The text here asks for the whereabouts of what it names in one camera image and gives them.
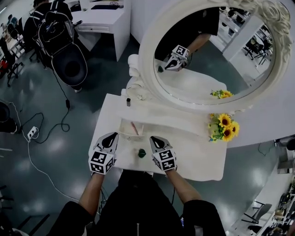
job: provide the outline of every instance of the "mirror frame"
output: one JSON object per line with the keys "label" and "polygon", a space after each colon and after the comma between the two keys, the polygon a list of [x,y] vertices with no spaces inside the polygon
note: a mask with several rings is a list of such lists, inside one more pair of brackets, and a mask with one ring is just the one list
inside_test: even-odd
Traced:
{"label": "mirror frame", "polygon": [[[188,103],[173,97],[160,85],[154,72],[154,52],[162,37],[168,30],[184,17],[210,7],[235,7],[260,18],[269,28],[274,40],[274,62],[269,76],[258,83],[256,88],[249,93],[237,94],[230,98],[222,99],[220,104]],[[280,2],[268,0],[177,0],[169,3],[158,14],[146,31],[140,45],[138,68],[145,88],[167,106],[190,113],[206,112],[220,113],[232,112],[247,108],[258,99],[268,95],[283,78],[289,64],[292,49],[290,38],[290,13]]]}

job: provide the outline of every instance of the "gray floor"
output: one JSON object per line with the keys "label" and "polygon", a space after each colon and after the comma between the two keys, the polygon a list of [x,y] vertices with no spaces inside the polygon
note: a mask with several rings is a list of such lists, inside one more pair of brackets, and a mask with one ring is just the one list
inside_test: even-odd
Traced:
{"label": "gray floor", "polygon": [[236,68],[227,61],[222,52],[208,41],[201,49],[193,54],[188,69],[209,75],[226,85],[227,90],[238,94],[248,88]]}
{"label": "gray floor", "polygon": [[[79,198],[90,178],[88,149],[96,120],[106,93],[120,94],[129,80],[127,58],[138,52],[138,45],[131,41],[119,62],[115,61],[112,43],[108,38],[101,40],[92,51],[88,61],[88,78],[83,91],[75,94],[72,88],[62,85],[71,101],[71,111],[65,122],[71,126],[69,132],[55,128],[44,144],[31,142],[30,155],[35,165],[46,172],[56,187],[63,193]],[[19,79],[6,86],[6,77],[0,80],[0,98],[12,101],[18,108],[22,122],[37,112],[44,113],[44,124],[38,140],[44,140],[48,131],[60,123],[67,109],[65,98],[51,70],[41,64],[29,62],[29,55],[22,57],[25,64]],[[16,114],[11,109],[11,116]],[[29,122],[24,131],[39,126],[41,117]],[[267,152],[272,143],[261,145]],[[2,193],[15,199],[5,203],[13,210],[5,210],[14,226],[29,215],[45,215],[60,212],[69,200],[56,191],[48,177],[38,172],[29,161],[28,145],[22,135],[0,133],[0,147],[12,148],[0,158],[0,186],[7,185]],[[258,145],[228,149],[221,181],[192,182],[203,198],[214,203],[225,227],[232,225],[243,214],[262,189],[270,175],[276,153],[273,148],[264,157],[257,151]],[[106,176],[104,188],[110,194],[117,185],[121,171],[112,168]],[[163,175],[155,175],[164,193],[171,198],[173,188]],[[176,196],[174,207],[181,214],[182,204]]]}

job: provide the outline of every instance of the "black sleeve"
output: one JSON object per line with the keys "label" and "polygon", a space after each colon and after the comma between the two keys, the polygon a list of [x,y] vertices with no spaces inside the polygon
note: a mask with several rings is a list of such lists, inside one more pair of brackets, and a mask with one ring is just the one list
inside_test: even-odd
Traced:
{"label": "black sleeve", "polygon": [[219,214],[212,203],[200,200],[188,201],[183,208],[185,235],[195,235],[198,227],[202,228],[203,236],[225,236]]}
{"label": "black sleeve", "polygon": [[219,26],[219,7],[206,9],[206,16],[203,19],[202,29],[203,34],[217,35]]}
{"label": "black sleeve", "polygon": [[85,226],[92,221],[94,221],[94,217],[82,206],[73,201],[69,201],[62,209],[47,236],[81,236],[84,233]]}
{"label": "black sleeve", "polygon": [[62,13],[64,13],[70,20],[73,20],[72,13],[71,13],[71,11],[69,9],[69,6],[66,3],[62,2],[60,4],[59,8],[60,8],[60,11]]}

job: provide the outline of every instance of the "white drawer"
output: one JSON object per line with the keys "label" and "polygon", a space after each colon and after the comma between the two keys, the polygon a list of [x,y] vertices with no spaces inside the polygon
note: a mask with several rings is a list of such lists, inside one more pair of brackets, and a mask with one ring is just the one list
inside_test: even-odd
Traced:
{"label": "white drawer", "polygon": [[110,27],[108,26],[84,26],[80,25],[76,27],[77,31],[81,32],[97,32],[97,33],[110,33]]}

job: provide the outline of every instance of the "black jacket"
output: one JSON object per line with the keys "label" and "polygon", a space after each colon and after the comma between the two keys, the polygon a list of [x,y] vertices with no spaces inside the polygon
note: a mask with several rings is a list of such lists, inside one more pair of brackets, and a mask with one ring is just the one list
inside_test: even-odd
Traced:
{"label": "black jacket", "polygon": [[[203,236],[225,236],[215,206],[206,201],[184,204],[180,217],[157,183],[147,173],[127,176],[123,172],[119,185],[108,198],[100,219],[87,236],[109,235],[195,235],[202,228]],[[49,236],[81,236],[94,218],[79,204],[68,202],[52,227]]]}

